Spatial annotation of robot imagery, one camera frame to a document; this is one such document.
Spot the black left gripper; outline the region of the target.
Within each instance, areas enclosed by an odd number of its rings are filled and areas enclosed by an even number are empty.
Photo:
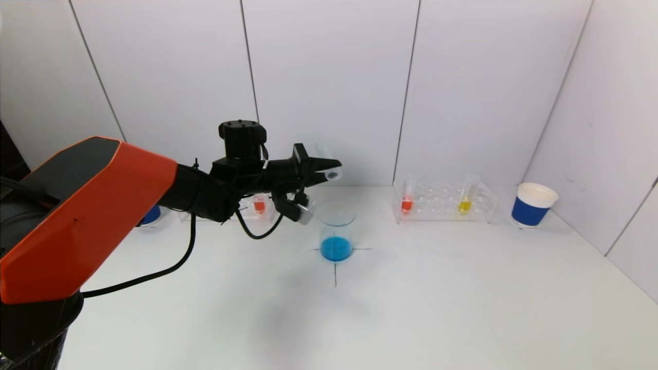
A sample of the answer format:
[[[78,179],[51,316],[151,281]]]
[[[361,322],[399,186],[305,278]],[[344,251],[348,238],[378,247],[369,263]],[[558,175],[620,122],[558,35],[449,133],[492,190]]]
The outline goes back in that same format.
[[[265,188],[314,187],[327,182],[323,171],[333,171],[341,167],[339,160],[309,157],[302,143],[293,145],[293,154],[287,159],[268,162],[265,167]]]

